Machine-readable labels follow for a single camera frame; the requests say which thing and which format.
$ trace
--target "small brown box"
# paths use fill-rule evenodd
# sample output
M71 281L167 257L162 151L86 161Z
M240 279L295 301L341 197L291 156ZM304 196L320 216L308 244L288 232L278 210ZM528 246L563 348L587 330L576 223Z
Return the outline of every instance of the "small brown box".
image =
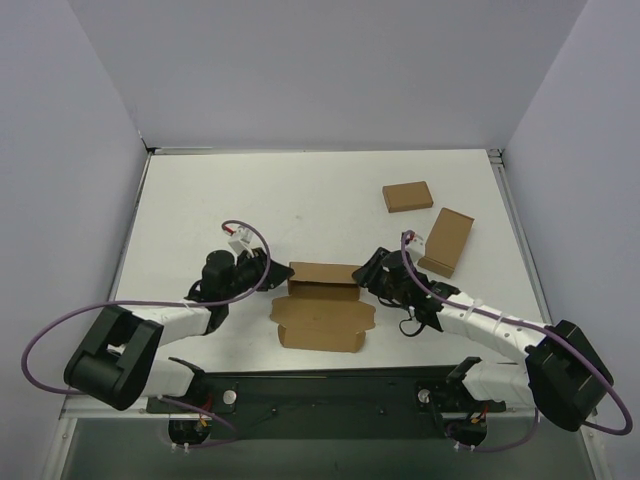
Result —
M440 210L425 243L424 257L418 260L418 266L451 278L472 225L471 217L448 208Z
M286 348L357 352L366 330L375 327L375 307L358 301L360 287L351 278L359 267L291 262L289 296L272 302L271 320Z
M387 185L382 187L382 194L389 213L408 212L433 206L433 198L427 182Z

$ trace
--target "wall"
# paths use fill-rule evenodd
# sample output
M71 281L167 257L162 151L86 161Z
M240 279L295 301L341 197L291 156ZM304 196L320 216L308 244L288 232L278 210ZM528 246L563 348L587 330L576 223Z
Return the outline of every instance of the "wall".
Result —
M70 0L151 146L503 147L585 0Z
M144 160L67 2L3 2L0 478L40 478L63 399L22 378L20 354L55 316L106 297ZM87 320L38 347L32 366L40 379L62 385Z
M584 328L640 412L640 4L590 0L506 149L506 170L556 320ZM621 426L613 402L603 424ZM638 478L638 428L608 438Z

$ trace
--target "table surface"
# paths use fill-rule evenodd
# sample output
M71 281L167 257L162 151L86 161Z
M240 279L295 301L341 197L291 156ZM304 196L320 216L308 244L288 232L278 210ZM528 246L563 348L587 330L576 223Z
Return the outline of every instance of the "table surface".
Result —
M387 213L382 186L426 180L433 208ZM118 299L179 300L200 278L207 254L228 248L226 219L257 227L281 263L363 264L379 246L399 248L411 228L427 236L442 207L475 218L447 280L508 314L541 322L502 197L484 150L288 152L151 157L117 288ZM430 278L441 279L426 272ZM215 333L161 347L206 371L264 371L454 365L501 355L426 329L404 337L406 312L376 306L376 327L358 353L283 348L269 319L286 286L230 307Z

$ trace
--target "purple cable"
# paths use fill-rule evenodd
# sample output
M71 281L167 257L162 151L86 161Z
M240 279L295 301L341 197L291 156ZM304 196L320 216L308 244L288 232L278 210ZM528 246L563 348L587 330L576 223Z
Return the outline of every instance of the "purple cable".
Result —
M469 451L472 451L474 453L499 453L499 452L504 452L506 450L511 450L512 448L520 447L520 446L524 445L525 443L527 443L529 440L531 440L534 437L534 435L536 434L536 432L538 431L538 423L540 423L540 412L536 408L534 410L534 413L533 413L533 424L531 425L531 428L529 429L527 434L524 437L522 437L520 440L517 440L517 441L515 441L513 443L508 443L506 445L500 445L498 447L474 447L474 448L471 448L469 445L465 445L464 443L460 443L460 442L458 442L458 445L460 445L460 447L462 447L464 450L469 450ZM447 428L446 428L447 437L451 438L452 440L455 440L455 438L453 438L453 436L452 436L452 430L453 430L453 426L455 424L456 424L455 422L450 423L449 425L447 425Z
M218 422L220 425L225 426L233 433L237 433L236 427L233 426L232 423L227 422L224 418L219 417L215 413L207 412L205 409L196 407L195 405L189 405L188 403L181 402L179 400L175 400L169 397L157 397L158 400L164 403L168 403L169 405L174 405L178 408L182 408L183 410L190 410L195 413L199 413L200 415L204 415L206 417L211 417L213 420ZM219 445L225 445L227 443L233 443L237 440L237 438L229 438L227 440L214 440L212 442L201 443L200 445L189 445L189 449L197 449L197 448L209 448L209 447L217 447Z
M108 302L94 303L86 307L78 308L77 310L74 310L65 315L62 315L60 318L57 318L56 320L51 322L49 325L47 325L38 333L36 333L36 335L29 341L24 351L22 352L22 357L20 359L20 368L22 370L22 374L25 376L27 381L31 383L34 387L49 393L59 393L62 395L84 395L82 392L79 392L77 390L70 390L67 388L58 388L58 387L52 387L50 385L46 385L40 382L39 380L37 380L29 371L29 354L31 353L31 350L33 350L33 347L36 345L36 343L38 343L42 339L42 337L44 337L47 333L49 333L51 330L53 330L55 327L57 327L61 323L66 322L70 318L73 318L82 313L86 313L91 310L110 307L114 305L138 306L138 307L176 307L176 308L219 307L222 305L229 305L230 303L239 302L240 300L244 300L249 295L255 293L260 287L260 285L262 285L262 283L267 279L267 276L269 275L269 269L271 268L271 250L269 250L269 245L267 244L267 241L262 236L262 234L258 230L256 230L254 227L249 225L248 223L241 222L240 220L227 220L226 222L222 223L222 228L226 227L229 224L240 225L241 227L245 227L251 230L260 239L260 241L262 242L262 245L264 246L265 254L267 257L264 273L262 274L262 277L260 277L260 280L258 280L258 283L256 283L252 288L247 290L242 295L238 295L237 297L234 297L230 300L221 300L218 302L180 303L180 302L154 302L154 301L147 301L147 300L111 300Z
M402 252L402 262L404 263L404 266L407 269L407 272L409 273L411 280L413 280L415 284L418 285L418 287L420 287L420 289L423 292L425 292L427 295L431 295L433 298L435 298L439 302L442 302L454 308L459 308L461 310L468 310L471 307L470 305L463 305L461 303L452 302L446 298L442 298L439 295L436 295L427 287L425 287L420 281L420 279L416 276L416 274L414 273L414 267L411 262L411 259L406 253L407 250L405 246L406 242L409 239L409 236L412 234L414 234L412 230L407 230L406 232L404 232L402 234L402 239L400 243L400 250ZM499 315L496 315L495 313L492 313L492 312L488 312L487 310L476 308L473 311L475 313L479 313L480 315L484 315L485 317L492 318L494 320L500 320ZM604 389L607 391L607 393L611 396L613 401L616 403L616 405L620 409L620 412L622 412L622 416L624 417L624 421L625 421L625 425L621 429L614 429L611 427L602 427L592 422L584 422L583 425L593 428L594 430L599 430L601 432L608 433L609 435L619 435L619 436L628 435L631 432L631 430L633 430L633 418L631 418L631 412L629 412L629 409L622 401L622 398L620 398L620 395L618 395L618 393L613 389L613 386L611 386L611 384L607 381L604 375L602 375L602 373L600 373L600 371L595 366L593 366L593 364L589 360L587 360L587 358L584 355L582 355L571 344L569 344L569 342L567 342L564 338L562 338L558 334L550 330L547 330L546 328L539 327L538 325L528 323L523 320L513 320L511 318L503 317L502 323L507 323L509 325L515 325L517 327L522 327L522 328L528 328L530 330L535 330L538 333L546 335L547 337L552 339L554 342L559 344L562 348L567 350L589 371L591 375L593 375L602 384Z

